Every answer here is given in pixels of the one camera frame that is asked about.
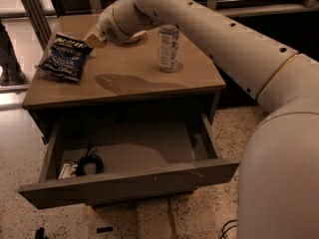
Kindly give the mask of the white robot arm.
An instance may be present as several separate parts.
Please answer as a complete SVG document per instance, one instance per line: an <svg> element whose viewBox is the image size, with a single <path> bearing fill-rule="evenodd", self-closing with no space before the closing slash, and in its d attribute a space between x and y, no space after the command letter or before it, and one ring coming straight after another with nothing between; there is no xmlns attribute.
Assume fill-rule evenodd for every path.
<svg viewBox="0 0 319 239"><path fill-rule="evenodd" d="M267 112L239 167L237 239L319 239L319 63L193 0L118 0L85 41L178 28Z"/></svg>

